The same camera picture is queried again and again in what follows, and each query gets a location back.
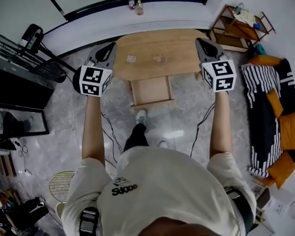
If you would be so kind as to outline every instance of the marble floor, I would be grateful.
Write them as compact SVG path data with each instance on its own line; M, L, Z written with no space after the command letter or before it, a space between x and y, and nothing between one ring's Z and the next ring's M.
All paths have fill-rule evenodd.
M73 67L78 68L87 58L91 48L86 48L63 58ZM242 64L245 56L228 52L236 67ZM148 108L146 137L151 145L158 145L166 140L170 148L190 154L195 139L197 123L202 120L208 108L214 102L214 94L205 81L196 81L193 74L178 75L170 78L175 104L172 106L157 105ZM243 94L242 79L238 70L235 90L230 92L233 130L233 155L244 177L250 181L247 171L250 164L249 132L247 106ZM111 85L101 98L102 112L110 119L116 138L121 147L135 125L135 113L131 93L125 83L114 77ZM53 209L57 204L48 190L48 181L56 173L74 171L81 161L82 131L85 117L86 96L76 93L67 79L56 85L56 90L50 99L45 116L50 129L49 135L21 138L20 142L29 149L24 160L17 151L12 154L18 176L11 180L12 185L19 190L24 199L43 196L47 205ZM202 165L208 163L209 140L213 114L200 126L198 140L193 151L193 159ZM108 122L103 119L103 129L112 136ZM106 159L112 164L120 152L115 143L104 135ZM107 171L111 177L115 168L107 163ZM50 235L64 235L61 221L51 211L38 222L38 225Z

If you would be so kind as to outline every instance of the striped blanket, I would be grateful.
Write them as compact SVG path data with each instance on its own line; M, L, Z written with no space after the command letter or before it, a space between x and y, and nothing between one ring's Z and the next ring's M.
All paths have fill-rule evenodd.
M269 176L268 167L282 154L280 122L276 119L266 94L275 89L280 101L290 104L285 98L291 93L291 89L295 91L294 79L289 64L288 66L285 64L284 69L280 67L280 70L270 66L252 64L241 68L248 99L252 150L249 170L252 174L264 178ZM284 107L284 111L289 114L292 110Z

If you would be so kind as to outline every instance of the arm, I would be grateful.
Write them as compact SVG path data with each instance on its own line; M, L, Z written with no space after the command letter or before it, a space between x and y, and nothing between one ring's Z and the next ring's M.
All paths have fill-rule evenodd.
M82 158L94 158L105 166L100 98L88 96L82 139Z
M214 119L211 132L210 158L232 151L230 103L227 92L215 94Z
M88 96L82 140L82 162L71 180L61 221L67 236L79 235L81 212L97 207L97 198L111 182L105 170L100 98Z

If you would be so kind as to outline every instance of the bottle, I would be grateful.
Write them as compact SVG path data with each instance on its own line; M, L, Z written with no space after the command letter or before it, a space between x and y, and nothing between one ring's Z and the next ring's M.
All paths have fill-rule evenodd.
M239 5L237 5L234 8L234 13L239 15L243 9L244 9L244 4L241 2Z
M130 10L134 10L136 8L134 0L129 0L129 8Z
M143 15L143 5L141 3L141 0L138 0L138 3L136 5L136 14Z

